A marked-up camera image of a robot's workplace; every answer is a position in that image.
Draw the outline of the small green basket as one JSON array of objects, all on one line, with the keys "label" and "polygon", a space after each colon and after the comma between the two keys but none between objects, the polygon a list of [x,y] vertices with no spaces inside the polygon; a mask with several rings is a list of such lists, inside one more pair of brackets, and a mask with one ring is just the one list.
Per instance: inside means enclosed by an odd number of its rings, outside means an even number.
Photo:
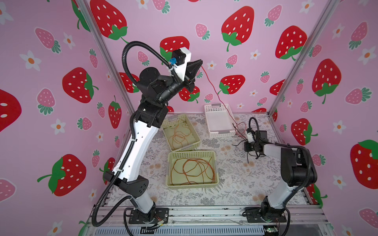
[{"label": "small green basket", "polygon": [[187,115],[168,117],[161,128],[171,152],[192,151],[200,146],[200,137]]}]

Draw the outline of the white plastic basket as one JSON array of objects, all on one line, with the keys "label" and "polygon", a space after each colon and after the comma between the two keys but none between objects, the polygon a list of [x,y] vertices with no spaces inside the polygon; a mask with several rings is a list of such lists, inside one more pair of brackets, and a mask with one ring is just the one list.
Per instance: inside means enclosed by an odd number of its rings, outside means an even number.
[{"label": "white plastic basket", "polygon": [[229,105],[204,105],[210,138],[232,137],[236,135],[234,116]]}]

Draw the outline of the large green basket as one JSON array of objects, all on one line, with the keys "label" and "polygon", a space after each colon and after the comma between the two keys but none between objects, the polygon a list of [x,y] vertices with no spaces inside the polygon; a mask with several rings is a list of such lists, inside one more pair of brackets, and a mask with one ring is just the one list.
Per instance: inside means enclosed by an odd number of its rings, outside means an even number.
[{"label": "large green basket", "polygon": [[171,152],[168,155],[166,186],[174,189],[216,187],[217,157],[212,150]]}]

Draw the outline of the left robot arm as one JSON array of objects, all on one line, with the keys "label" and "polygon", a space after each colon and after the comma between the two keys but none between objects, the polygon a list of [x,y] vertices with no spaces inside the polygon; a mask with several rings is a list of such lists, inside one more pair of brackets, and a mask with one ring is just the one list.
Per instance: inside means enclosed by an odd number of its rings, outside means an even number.
[{"label": "left robot arm", "polygon": [[[156,68],[148,67],[141,72],[139,81],[136,81],[127,64],[128,52],[136,46],[151,52],[168,67],[171,74],[164,76]],[[114,169],[104,173],[105,180],[109,182],[109,185],[94,207],[92,213],[94,227],[104,224],[118,206],[126,200],[130,200],[135,210],[143,214],[149,222],[154,219],[156,204],[146,191],[149,181],[142,177],[139,171],[147,149],[168,113],[169,100],[182,89],[193,91],[195,88],[195,76],[203,61],[193,62],[191,56],[192,53],[184,46],[173,51],[168,59],[143,42],[132,41],[124,47],[122,66],[132,83],[142,92],[142,97],[140,105],[130,117],[131,137],[127,147]],[[98,221],[99,208],[113,186],[126,192],[127,196],[120,200],[102,220]]]}]

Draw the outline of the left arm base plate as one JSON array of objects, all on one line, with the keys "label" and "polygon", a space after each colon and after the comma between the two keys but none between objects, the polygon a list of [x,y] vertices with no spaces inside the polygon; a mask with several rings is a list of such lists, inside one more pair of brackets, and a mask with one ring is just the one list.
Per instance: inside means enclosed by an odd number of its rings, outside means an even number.
[{"label": "left arm base plate", "polygon": [[142,213],[138,209],[133,209],[128,214],[128,218],[129,224],[158,224],[159,222],[165,224],[169,219],[169,208],[152,208],[149,213]]}]

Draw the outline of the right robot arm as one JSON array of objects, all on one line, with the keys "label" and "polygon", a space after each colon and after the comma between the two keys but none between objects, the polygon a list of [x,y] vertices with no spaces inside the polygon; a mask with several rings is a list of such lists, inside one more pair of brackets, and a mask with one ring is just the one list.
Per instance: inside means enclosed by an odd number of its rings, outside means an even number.
[{"label": "right robot arm", "polygon": [[266,131],[260,130],[254,117],[249,119],[246,133],[248,140],[244,144],[245,152],[254,152],[256,159],[266,156],[280,159],[282,179],[275,190],[265,196],[260,207],[247,207],[242,215],[249,223],[287,222],[284,214],[287,203],[318,178],[310,151],[303,146],[269,142]]}]

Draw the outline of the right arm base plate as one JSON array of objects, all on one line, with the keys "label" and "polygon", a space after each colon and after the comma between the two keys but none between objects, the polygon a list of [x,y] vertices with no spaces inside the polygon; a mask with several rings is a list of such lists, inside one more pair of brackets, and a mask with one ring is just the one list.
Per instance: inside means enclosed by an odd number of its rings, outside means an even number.
[{"label": "right arm base plate", "polygon": [[247,207],[242,213],[248,223],[286,223],[284,209],[265,209],[261,207]]}]

